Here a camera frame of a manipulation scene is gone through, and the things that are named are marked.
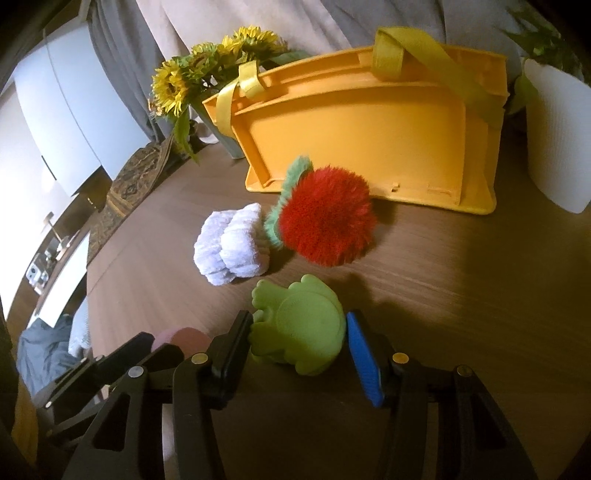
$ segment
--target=blue gripper pad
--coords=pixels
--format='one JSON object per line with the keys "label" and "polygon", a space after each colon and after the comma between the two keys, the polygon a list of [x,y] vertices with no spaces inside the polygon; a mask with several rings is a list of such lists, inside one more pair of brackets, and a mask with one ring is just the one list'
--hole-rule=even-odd
{"label": "blue gripper pad", "polygon": [[374,407],[381,408],[385,396],[382,391],[380,369],[354,312],[347,314],[347,331],[349,350],[365,396]]}

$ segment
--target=bag handle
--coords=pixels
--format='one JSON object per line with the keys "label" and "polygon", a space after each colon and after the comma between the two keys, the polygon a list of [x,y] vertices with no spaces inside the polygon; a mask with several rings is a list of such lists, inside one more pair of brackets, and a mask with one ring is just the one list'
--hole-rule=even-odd
{"label": "bag handle", "polygon": [[372,72],[397,79],[402,71],[404,51],[432,70],[439,81],[460,96],[466,106],[496,129],[501,129],[505,109],[499,100],[478,83],[471,72],[457,64],[428,33],[411,27],[381,27],[375,35]]}

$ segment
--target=white container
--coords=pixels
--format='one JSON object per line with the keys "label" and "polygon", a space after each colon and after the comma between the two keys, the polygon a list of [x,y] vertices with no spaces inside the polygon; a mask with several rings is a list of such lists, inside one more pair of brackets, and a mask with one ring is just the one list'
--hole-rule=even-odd
{"label": "white container", "polygon": [[527,105],[530,177],[556,205],[581,213],[591,201],[591,87],[534,60],[524,72],[539,93]]}

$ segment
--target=green fuzzy stem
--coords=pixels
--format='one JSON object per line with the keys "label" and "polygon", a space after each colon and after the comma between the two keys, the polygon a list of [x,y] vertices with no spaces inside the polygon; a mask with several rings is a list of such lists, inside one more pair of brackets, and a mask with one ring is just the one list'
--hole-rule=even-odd
{"label": "green fuzzy stem", "polygon": [[285,173],[285,180],[283,180],[281,195],[279,196],[277,205],[275,205],[269,212],[269,215],[267,215],[264,225],[265,232],[271,241],[271,245],[277,249],[283,248],[284,246],[279,233],[279,216],[281,215],[281,211],[291,198],[291,192],[300,179],[313,170],[314,167],[312,166],[310,159],[308,157],[299,156],[293,161]]}

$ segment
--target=yellow strap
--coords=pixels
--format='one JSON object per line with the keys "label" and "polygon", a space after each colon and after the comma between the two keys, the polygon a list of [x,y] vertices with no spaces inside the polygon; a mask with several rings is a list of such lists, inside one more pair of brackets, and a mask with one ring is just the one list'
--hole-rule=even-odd
{"label": "yellow strap", "polygon": [[375,36],[372,71],[397,79],[402,70],[404,50],[432,70],[442,84],[460,96],[467,107],[496,129],[503,124],[505,111],[472,74],[458,65],[429,34],[418,28],[382,27]]}
{"label": "yellow strap", "polygon": [[238,67],[238,78],[228,83],[217,94],[216,123],[218,130],[227,137],[235,138],[232,131],[232,99],[237,85],[244,91],[247,98],[254,98],[265,88],[258,79],[258,65],[256,60],[243,63]]}
{"label": "yellow strap", "polygon": [[234,98],[236,85],[238,85],[238,79],[228,83],[220,93],[217,94],[216,102],[217,129],[227,137],[231,138],[235,138],[230,123],[232,119],[232,99]]}
{"label": "yellow strap", "polygon": [[251,100],[265,91],[265,87],[258,79],[258,65],[255,60],[243,63],[238,67],[238,84],[244,91],[244,95]]}

